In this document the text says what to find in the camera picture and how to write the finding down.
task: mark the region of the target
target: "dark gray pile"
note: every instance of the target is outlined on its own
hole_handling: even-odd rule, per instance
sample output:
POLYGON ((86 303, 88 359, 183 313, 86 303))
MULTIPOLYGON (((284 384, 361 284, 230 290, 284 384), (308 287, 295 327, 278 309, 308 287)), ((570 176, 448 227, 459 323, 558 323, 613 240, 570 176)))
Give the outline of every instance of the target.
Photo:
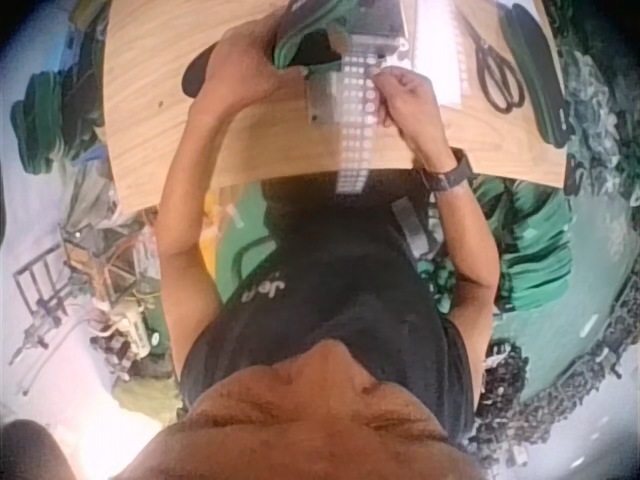
MULTIPOLYGON (((553 425, 566 420, 591 392, 600 388, 609 373, 621 377, 618 363, 627 348, 639 340, 640 260, 637 260, 602 338, 576 358, 554 385, 521 402, 528 359, 515 345, 511 345, 511 351, 497 367, 485 372, 484 392, 467 449, 488 470, 500 463, 502 454, 508 454, 510 447, 546 443, 553 425)), ((490 347, 488 356, 494 349, 490 347)))

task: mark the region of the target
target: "wooden table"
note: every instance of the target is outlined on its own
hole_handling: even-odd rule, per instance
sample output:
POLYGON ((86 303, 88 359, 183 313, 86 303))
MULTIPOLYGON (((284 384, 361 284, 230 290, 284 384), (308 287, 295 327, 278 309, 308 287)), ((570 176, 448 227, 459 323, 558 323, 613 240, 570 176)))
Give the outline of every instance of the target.
MULTIPOLYGON (((413 35, 415 2, 403 0, 413 35)), ((541 0, 543 28, 550 29, 541 0)), ((109 23, 104 107, 107 142, 116 187, 125 211, 159 202, 191 99, 181 80, 191 60, 230 27, 263 16, 287 0, 113 0, 109 23)), ((480 33, 512 58, 491 0, 457 2, 480 33)), ((475 72, 473 44, 464 36, 468 68, 475 72)), ((486 102, 475 74, 462 109, 442 108, 448 138, 463 148, 476 173, 561 187, 566 151, 540 138, 529 102, 503 116, 486 102)), ((334 127, 311 126, 304 84, 241 113, 225 138, 212 187, 266 178, 336 170, 334 127)), ((380 130, 372 168, 411 168, 412 155, 393 129, 380 130)))

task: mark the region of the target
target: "wristwatch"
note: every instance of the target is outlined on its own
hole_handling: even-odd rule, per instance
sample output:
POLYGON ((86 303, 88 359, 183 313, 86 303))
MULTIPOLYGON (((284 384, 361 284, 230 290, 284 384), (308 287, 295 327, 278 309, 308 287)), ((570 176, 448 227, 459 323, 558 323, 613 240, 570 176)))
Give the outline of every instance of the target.
POLYGON ((447 173, 431 173, 420 169, 422 180, 427 189, 432 192, 446 192, 467 181, 473 175, 473 169, 464 150, 452 148, 451 151, 458 161, 458 166, 447 173))

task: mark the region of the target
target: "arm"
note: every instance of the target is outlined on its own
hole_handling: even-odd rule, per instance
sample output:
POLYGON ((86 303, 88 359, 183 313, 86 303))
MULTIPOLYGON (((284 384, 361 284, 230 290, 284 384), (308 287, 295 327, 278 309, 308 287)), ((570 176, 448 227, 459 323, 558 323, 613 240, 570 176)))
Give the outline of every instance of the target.
POLYGON ((178 376, 191 347, 221 302, 200 253, 205 195, 227 125, 244 108, 277 91, 300 70, 278 72, 267 58, 279 12, 229 31, 218 43, 207 80, 189 111, 160 202, 156 236, 162 303, 178 376))
MULTIPOLYGON (((429 80, 394 67, 378 73, 374 80, 385 107, 381 109, 381 121, 386 126, 398 127, 427 171, 453 170, 457 162, 449 148, 429 80)), ((449 319, 460 331, 467 349, 477 405, 500 281, 498 249, 467 182, 437 194, 436 198, 445 241, 457 273, 449 319)))

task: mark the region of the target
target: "white sticker strip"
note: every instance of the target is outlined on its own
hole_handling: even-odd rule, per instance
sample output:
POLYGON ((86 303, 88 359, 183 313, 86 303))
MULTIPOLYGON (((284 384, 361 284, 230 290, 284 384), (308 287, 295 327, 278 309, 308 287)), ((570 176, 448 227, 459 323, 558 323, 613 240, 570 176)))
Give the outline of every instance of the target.
POLYGON ((341 158, 336 192, 357 195, 366 186, 371 168, 378 93, 369 78, 368 67, 378 66, 377 56, 354 45, 342 61, 340 124, 341 158))

